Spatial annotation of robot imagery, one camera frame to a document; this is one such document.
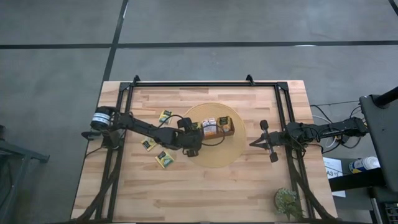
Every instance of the wooden tabletop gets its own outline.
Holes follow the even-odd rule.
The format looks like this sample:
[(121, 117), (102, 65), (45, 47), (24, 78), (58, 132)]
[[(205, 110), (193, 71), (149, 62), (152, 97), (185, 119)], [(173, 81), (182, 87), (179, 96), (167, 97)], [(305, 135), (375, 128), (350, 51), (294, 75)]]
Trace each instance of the wooden tabletop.
[[(296, 121), (313, 123), (304, 82), (301, 80), (287, 82)], [(116, 105), (119, 84), (120, 82), (104, 82), (98, 106)], [(285, 101), (282, 101), (288, 121)], [(131, 111), (137, 119), (158, 124), (162, 110), (184, 115), (192, 106), (207, 102), (230, 106), (240, 115), (246, 126), (247, 149), (234, 163), (222, 168), (198, 166), (182, 155), (181, 151), (177, 151), (176, 161), (163, 170), (155, 160), (155, 156), (163, 148), (156, 146), (147, 152), (141, 144), (144, 137), (128, 131), (114, 209), (114, 222), (287, 220), (284, 215), (275, 213), (273, 205), (277, 189), (281, 187), (291, 189), (284, 147), (276, 147), (279, 161), (271, 163), (269, 151), (249, 146), (249, 142), (257, 139), (262, 133), (259, 127), (262, 119), (268, 120), (270, 132), (280, 131), (273, 88), (260, 86), (135, 88)], [(173, 119), (170, 126), (177, 127), (176, 120)], [(88, 152), (100, 145), (101, 140), (90, 142)], [(98, 193), (105, 155), (106, 150), (99, 150), (85, 159), (72, 218), (81, 215)], [(336, 216), (320, 149), (316, 146), (308, 147), (304, 162), (312, 192), (326, 210)]]

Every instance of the plastic bottle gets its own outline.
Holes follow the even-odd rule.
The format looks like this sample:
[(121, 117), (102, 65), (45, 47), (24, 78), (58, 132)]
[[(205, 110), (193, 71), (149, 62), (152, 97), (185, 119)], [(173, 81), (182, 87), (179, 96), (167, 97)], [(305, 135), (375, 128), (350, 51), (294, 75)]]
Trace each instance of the plastic bottle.
[(353, 174), (376, 168), (380, 168), (380, 163), (379, 159), (374, 156), (358, 159), (357, 161), (353, 161), (349, 164), (349, 170)]

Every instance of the green plant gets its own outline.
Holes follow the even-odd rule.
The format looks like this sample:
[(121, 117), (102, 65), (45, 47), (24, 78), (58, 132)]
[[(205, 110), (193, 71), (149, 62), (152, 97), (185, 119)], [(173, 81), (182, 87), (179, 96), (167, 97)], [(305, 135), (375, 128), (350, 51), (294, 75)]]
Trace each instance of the green plant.
[(281, 188), (275, 193), (275, 207), (278, 213), (286, 214), (287, 219), (290, 221), (290, 215), (297, 220), (303, 217), (303, 210), (296, 202), (297, 193), (293, 190)]

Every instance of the black stand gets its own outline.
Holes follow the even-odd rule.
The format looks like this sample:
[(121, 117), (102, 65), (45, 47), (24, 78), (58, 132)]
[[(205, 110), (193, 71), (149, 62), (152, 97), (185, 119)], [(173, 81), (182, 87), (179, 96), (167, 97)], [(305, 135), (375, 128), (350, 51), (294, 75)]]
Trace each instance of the black stand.
[(6, 195), (6, 198), (4, 199), (4, 204), (0, 208), (0, 223), (9, 223), (9, 216), (16, 201), (18, 186), (21, 184), (22, 180), (25, 177), (30, 160), (37, 159), (40, 162), (44, 163), (49, 161), (50, 156), (46, 156), (38, 152), (31, 151), (29, 149), (24, 149), (13, 144), (9, 144), (4, 140), (4, 126), (0, 126), (0, 128), (0, 156), (15, 156), (22, 159), (22, 164), (19, 167), (16, 176), (13, 177), (14, 181), (13, 183), (11, 183), (12, 185), (10, 192)]

